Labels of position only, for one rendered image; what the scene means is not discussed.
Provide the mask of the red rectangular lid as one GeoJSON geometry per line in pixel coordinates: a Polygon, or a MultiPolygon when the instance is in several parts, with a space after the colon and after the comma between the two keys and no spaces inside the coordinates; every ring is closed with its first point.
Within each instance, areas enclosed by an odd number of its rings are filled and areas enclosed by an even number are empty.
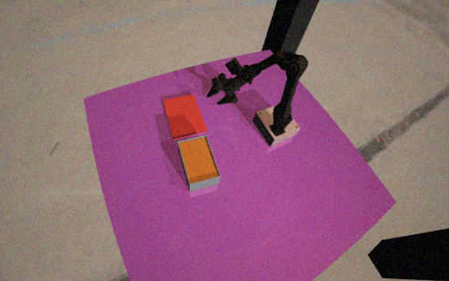
{"type": "Polygon", "coordinates": [[[195,95],[164,100],[173,139],[207,131],[195,95]]]}

